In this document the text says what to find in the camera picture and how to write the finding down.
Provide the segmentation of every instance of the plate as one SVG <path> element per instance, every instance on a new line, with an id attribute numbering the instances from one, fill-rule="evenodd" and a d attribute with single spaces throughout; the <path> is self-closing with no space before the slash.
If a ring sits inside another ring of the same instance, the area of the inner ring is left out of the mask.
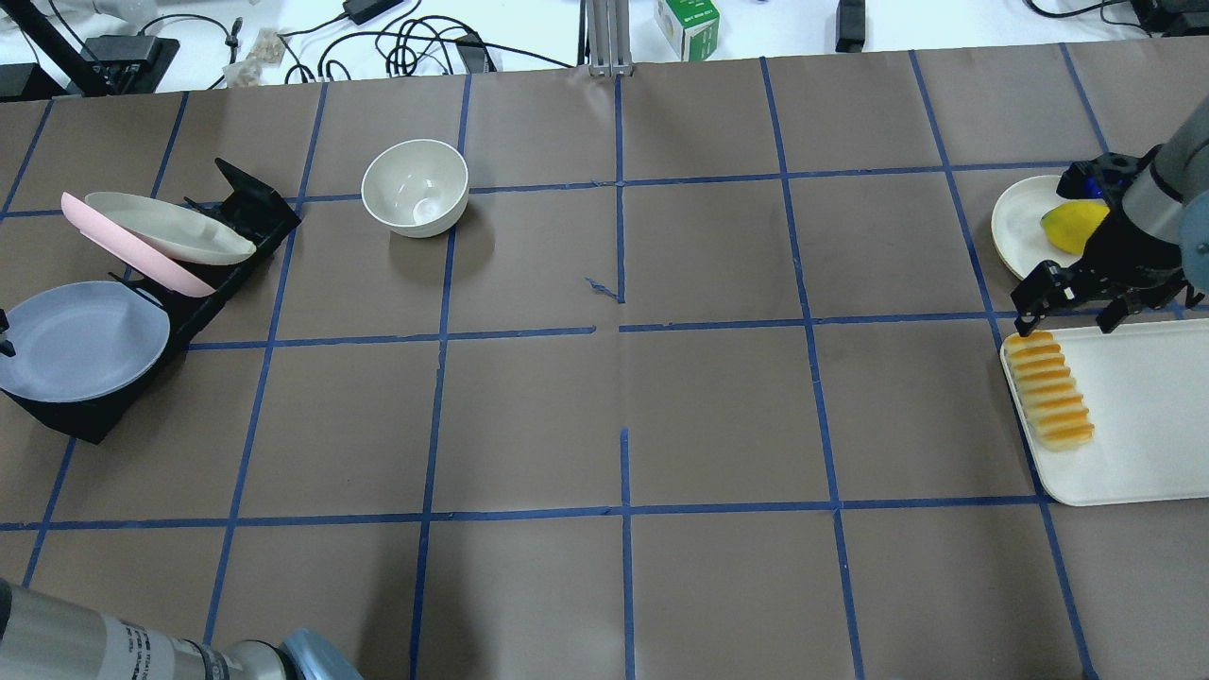
<path id="1" fill-rule="evenodd" d="M 83 202 L 175 260 L 236 265 L 256 252 L 230 226 L 189 208 L 116 191 L 94 191 Z"/>
<path id="2" fill-rule="evenodd" d="M 160 286 L 190 298 L 206 298 L 214 288 L 197 278 L 163 253 L 147 246 L 138 236 L 126 231 L 114 220 L 88 207 L 70 194 L 60 200 L 63 217 L 68 218 L 80 234 L 93 243 L 121 258 L 121 260 L 149 276 Z"/>
<path id="3" fill-rule="evenodd" d="M 70 283 L 8 312 L 15 357 L 0 356 L 0 388 L 47 403 L 83 402 L 126 387 L 168 344 L 168 313 L 116 281 Z"/>
<path id="4" fill-rule="evenodd" d="M 1028 276 L 1042 260 L 1053 260 L 1064 267 L 1078 260 L 1078 255 L 1059 250 L 1041 229 L 1042 215 L 1070 202 L 1055 194 L 1059 179 L 1062 177 L 1057 174 L 1022 179 L 1008 186 L 995 202 L 990 234 L 999 258 L 1017 278 Z"/>
<path id="5" fill-rule="evenodd" d="M 1095 432 L 1071 451 L 1051 451 L 1025 425 L 1046 491 L 1069 506 L 1209 496 L 1209 455 L 1198 405 L 1209 400 L 1209 319 L 1052 332 L 1083 393 Z M 1016 411 L 1024 409 L 1000 359 Z"/>

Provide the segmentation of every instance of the yellow fruit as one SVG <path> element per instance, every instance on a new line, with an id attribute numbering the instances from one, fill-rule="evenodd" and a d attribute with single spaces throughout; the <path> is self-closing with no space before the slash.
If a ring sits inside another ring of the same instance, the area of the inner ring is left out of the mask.
<path id="1" fill-rule="evenodd" d="M 1099 201 L 1070 201 L 1041 217 L 1041 229 L 1059 250 L 1082 255 L 1087 240 L 1109 214 Z"/>

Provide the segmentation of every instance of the tray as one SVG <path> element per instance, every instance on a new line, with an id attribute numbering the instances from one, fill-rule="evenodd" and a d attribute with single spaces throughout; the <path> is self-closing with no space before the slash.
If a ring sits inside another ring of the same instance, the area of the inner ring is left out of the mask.
<path id="1" fill-rule="evenodd" d="M 1053 330 L 1083 393 L 1095 436 L 1051 451 L 1025 425 L 1046 491 L 1069 506 L 1209 496 L 1209 448 L 1199 428 L 1209 399 L 1209 319 Z M 1016 413 L 1024 409 L 1000 347 Z"/>

